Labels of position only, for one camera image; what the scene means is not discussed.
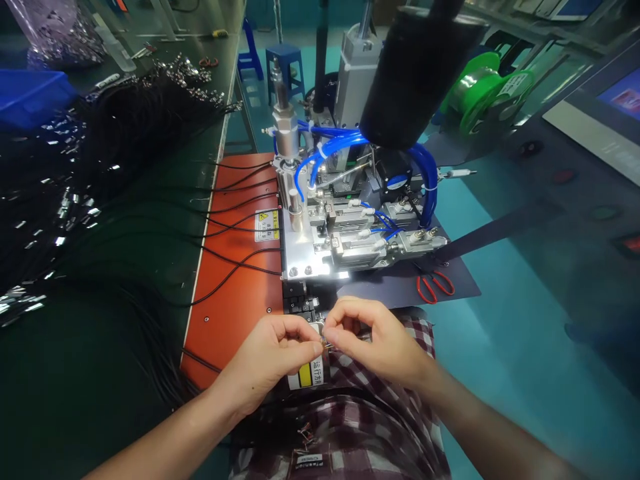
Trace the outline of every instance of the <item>blue plastic bin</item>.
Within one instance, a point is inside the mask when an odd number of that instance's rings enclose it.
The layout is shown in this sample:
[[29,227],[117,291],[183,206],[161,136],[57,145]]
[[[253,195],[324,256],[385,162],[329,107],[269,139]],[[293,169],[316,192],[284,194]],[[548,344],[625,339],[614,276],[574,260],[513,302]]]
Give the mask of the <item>blue plastic bin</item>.
[[0,129],[38,128],[77,96],[64,72],[0,70]]

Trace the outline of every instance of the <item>red scissors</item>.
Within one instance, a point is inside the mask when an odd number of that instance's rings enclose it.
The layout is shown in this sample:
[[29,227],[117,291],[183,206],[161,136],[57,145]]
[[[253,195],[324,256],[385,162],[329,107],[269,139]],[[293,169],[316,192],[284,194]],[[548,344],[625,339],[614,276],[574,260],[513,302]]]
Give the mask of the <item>red scissors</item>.
[[[419,272],[419,275],[415,279],[415,288],[416,288],[416,290],[418,290],[418,295],[420,295],[420,298],[422,298],[422,300],[424,300],[426,303],[428,303],[430,305],[435,305],[436,303],[438,303],[438,297],[436,297],[435,291],[433,290],[432,286],[429,284],[428,280],[425,278],[425,275],[428,276],[431,279],[431,281],[433,282],[433,284],[436,287],[438,287],[438,289],[442,293],[447,295],[448,297],[452,296],[455,293],[455,287],[453,286],[453,282],[451,280],[449,280],[449,277],[446,276],[444,273],[438,272],[438,270],[433,270],[433,271],[430,271],[430,272],[424,271],[424,269],[422,267],[420,267],[420,265],[418,265],[416,262],[413,262],[413,265],[415,266],[415,268]],[[437,275],[442,280],[447,282],[447,284],[449,285],[449,288],[448,289],[444,288],[442,283],[440,283],[438,278],[436,278],[434,275]],[[432,298],[431,300],[428,299],[422,293],[422,288],[421,288],[422,285],[424,285],[427,288],[427,290],[429,291],[429,294],[430,294],[430,296]]]
[[200,65],[202,68],[214,68],[218,66],[218,59],[214,57],[213,61],[211,61],[209,60],[209,57],[204,57],[200,59],[198,65]]

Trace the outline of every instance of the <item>orange work surface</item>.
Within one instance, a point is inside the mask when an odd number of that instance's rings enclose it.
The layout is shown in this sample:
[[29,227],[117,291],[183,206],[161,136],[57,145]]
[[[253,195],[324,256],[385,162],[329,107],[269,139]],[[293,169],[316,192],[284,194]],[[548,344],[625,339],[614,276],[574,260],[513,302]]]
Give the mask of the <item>orange work surface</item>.
[[[271,160],[273,160],[272,153],[260,153],[226,157],[222,163],[234,167],[248,167]],[[218,166],[215,188],[223,189],[230,186],[253,171],[252,169],[230,169]],[[214,192],[209,210],[218,211],[234,207],[265,193],[273,195],[225,212],[213,213],[210,217],[226,225],[232,225],[255,213],[256,210],[278,207],[278,198],[275,195],[277,182],[273,168],[265,168],[231,188],[243,187],[249,188]],[[251,216],[237,226],[254,229],[255,216]],[[208,235],[222,229],[224,227],[207,222],[206,232]],[[206,238],[204,246],[228,259],[241,261],[256,250],[280,247],[280,240],[271,239],[256,242],[255,233],[252,231],[228,230],[220,235]],[[247,260],[247,264],[275,272],[282,270],[279,251],[258,253]],[[214,290],[234,267],[234,264],[202,250],[193,300],[198,300]],[[280,277],[240,267],[216,293],[192,306],[189,312],[185,348],[222,369],[234,356],[258,320],[267,315],[268,309],[271,309],[272,314],[282,313],[282,282]],[[208,387],[217,376],[215,372],[186,355],[183,355],[182,358],[182,369],[200,388]]]

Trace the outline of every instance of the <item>blue stool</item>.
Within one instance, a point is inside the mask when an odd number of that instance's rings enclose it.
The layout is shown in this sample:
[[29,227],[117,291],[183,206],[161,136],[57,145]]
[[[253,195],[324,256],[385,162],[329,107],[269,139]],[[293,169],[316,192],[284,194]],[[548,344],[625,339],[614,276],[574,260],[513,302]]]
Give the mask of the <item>blue stool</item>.
[[245,31],[245,35],[247,36],[249,51],[238,54],[238,75],[240,75],[240,80],[242,81],[242,70],[252,68],[258,75],[258,80],[262,81],[265,76],[262,73],[262,64],[260,64],[260,58],[258,58],[258,52],[255,49],[253,31],[251,30],[251,26],[246,17],[244,22],[242,22],[242,30]]
[[[278,59],[278,63],[280,64],[280,70],[282,70],[282,80],[284,81],[289,91],[289,100],[291,100],[291,97],[296,93],[302,94],[304,98],[306,93],[304,80],[305,76],[302,73],[302,54],[300,53],[300,49],[294,47],[293,45],[289,45],[288,43],[281,43],[279,45],[275,45],[274,47],[269,47],[267,49],[268,72],[271,72],[271,64],[275,59]],[[291,76],[291,64],[295,62],[298,62],[298,72],[300,75],[300,80],[296,80]],[[269,105],[271,105],[271,94],[275,95],[271,75],[267,75],[267,85],[269,92]]]

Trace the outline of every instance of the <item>green reel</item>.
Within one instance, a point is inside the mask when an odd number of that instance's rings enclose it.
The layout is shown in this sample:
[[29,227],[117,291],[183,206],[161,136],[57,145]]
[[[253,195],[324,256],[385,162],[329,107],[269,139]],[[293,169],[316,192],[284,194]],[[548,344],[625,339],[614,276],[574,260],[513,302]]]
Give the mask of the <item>green reel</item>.
[[447,94],[441,110],[461,117],[460,134],[469,137],[479,132],[488,118],[507,121],[526,102],[535,83],[530,70],[501,77],[497,72],[500,56],[486,52],[472,58]]

